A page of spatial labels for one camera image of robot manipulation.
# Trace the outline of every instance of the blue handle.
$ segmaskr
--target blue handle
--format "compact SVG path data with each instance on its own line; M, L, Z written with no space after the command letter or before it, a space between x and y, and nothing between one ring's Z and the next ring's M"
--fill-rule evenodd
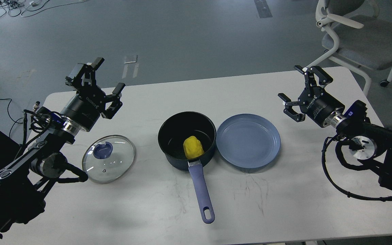
M109 158L113 152L113 145L106 141L105 144L97 144L93 149L93 156L96 159Z
M199 204L202 220L206 224L211 224L214 221L213 205L211 204L211 199L210 199L210 195L208 194L207 184L205 183L205 178L203 177L202 164L200 163L199 160L197 161L197 163L191 163L191 166L189 166L189 172L193 180L193 185L195 187L196 198ZM207 219L205 217L205 210L210 211L211 214L210 219Z

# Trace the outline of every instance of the black saucepan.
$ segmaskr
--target black saucepan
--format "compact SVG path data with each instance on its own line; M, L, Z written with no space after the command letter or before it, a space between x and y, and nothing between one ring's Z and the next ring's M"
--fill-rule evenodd
M183 143L192 135L201 141L205 153L199 157L187 159ZM190 172L202 220L207 224L212 223L214 211L202 167L213 158L216 149L216 127L213 122L201 113L178 113L163 123L158 133L158 143L172 166ZM205 216L206 210L210 211L211 217Z

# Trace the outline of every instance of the gray chair seat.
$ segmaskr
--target gray chair seat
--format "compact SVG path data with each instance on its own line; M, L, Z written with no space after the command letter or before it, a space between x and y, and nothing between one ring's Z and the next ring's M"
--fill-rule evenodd
M373 70L392 66L392 23L364 15L355 15L350 19L364 24L364 27L335 26L333 30L340 38L337 54ZM333 39L326 34L322 45L331 49Z

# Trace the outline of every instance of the handle hole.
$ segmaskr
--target handle hole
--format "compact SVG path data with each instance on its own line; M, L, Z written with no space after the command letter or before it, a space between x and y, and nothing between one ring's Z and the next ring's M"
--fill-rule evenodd
M211 219L211 211L208 207L203 208L203 214L205 214L207 220Z

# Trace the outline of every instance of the chair armrest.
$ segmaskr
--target chair armrest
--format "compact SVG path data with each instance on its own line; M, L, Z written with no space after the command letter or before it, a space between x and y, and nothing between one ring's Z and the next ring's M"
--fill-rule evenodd
M378 3L375 0L367 0L367 2L373 7L373 11L375 11L373 17L377 18L380 12Z
M317 21L317 27L322 27L331 22L339 22L343 25L350 26L356 29L361 29L364 27L364 24L362 23L359 23L351 19L347 19L346 17L336 15L336 14L328 14L326 18L322 18L319 21Z

